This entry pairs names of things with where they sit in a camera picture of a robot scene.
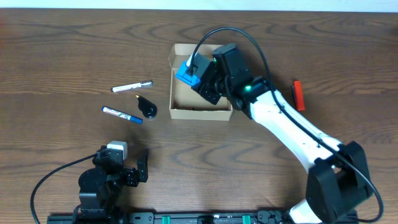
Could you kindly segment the blue plastic ribbed block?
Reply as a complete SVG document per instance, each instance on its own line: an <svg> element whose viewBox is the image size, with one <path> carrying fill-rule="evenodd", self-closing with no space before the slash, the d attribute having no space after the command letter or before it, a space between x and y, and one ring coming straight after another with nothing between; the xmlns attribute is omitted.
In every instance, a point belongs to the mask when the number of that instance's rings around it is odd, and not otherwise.
<svg viewBox="0 0 398 224"><path fill-rule="evenodd" d="M183 61L175 77L190 87L200 83L200 79L196 75L190 75L188 73L187 61Z"/></svg>

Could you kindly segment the black correction tape dispenser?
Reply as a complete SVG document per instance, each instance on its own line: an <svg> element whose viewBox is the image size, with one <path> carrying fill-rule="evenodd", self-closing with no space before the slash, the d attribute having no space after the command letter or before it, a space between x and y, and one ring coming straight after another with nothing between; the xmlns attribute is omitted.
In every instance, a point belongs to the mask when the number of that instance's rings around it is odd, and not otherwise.
<svg viewBox="0 0 398 224"><path fill-rule="evenodd" d="M151 101L147 100L143 96L137 95L138 108L142 112L143 116L147 119L153 119L157 115L157 107Z"/></svg>

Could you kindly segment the blue capped whiteboard marker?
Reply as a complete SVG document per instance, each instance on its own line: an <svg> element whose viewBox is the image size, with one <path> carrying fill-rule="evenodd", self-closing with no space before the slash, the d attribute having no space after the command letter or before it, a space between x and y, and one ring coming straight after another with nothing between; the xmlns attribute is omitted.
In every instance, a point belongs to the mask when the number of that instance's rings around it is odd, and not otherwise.
<svg viewBox="0 0 398 224"><path fill-rule="evenodd" d="M142 124L142 122L143 122L143 120L141 118L138 118L136 116L133 116L133 115L130 115L130 114L127 114L127 113L124 113L124 112L109 108L107 106L103 106L101 110L104 113L111 114L113 116L117 116L117 117L122 118L122 119L126 119L128 121L133 122L133 123Z"/></svg>

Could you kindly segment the black capped whiteboard marker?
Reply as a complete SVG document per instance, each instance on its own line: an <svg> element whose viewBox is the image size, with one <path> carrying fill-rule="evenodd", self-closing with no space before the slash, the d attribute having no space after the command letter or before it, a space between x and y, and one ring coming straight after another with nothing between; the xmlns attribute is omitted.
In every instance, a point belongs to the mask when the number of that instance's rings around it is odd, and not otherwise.
<svg viewBox="0 0 398 224"><path fill-rule="evenodd" d="M114 86L114 87L112 87L111 92L117 93L117 92L121 92L121 91L134 90L137 88L147 88L152 85L153 85L153 81L148 80L148 81L137 82L137 83L132 83L132 84L128 84L128 85Z"/></svg>

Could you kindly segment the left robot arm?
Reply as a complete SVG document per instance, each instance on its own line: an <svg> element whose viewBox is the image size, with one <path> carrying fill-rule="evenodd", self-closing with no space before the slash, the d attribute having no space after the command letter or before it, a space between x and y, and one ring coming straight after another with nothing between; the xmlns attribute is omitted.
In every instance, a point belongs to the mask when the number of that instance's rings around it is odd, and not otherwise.
<svg viewBox="0 0 398 224"><path fill-rule="evenodd" d="M123 187L137 187L148 180L149 151L142 152L136 168L124 167L124 151L102 146L93 158L95 167L78 179L80 205L72 223L129 223L126 212L116 205Z"/></svg>

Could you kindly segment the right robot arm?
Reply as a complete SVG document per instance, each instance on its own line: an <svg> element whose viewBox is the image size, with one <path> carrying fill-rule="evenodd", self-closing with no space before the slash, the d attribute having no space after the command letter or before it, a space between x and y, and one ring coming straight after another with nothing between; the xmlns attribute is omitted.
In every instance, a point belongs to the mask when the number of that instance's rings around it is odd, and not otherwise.
<svg viewBox="0 0 398 224"><path fill-rule="evenodd" d="M294 223L354 220L349 212L376 194L366 156L356 142L343 144L291 107L270 80L254 77L235 44L199 53L184 61L176 78L215 105L225 97L236 110L275 135L308 173L305 199L293 206Z"/></svg>

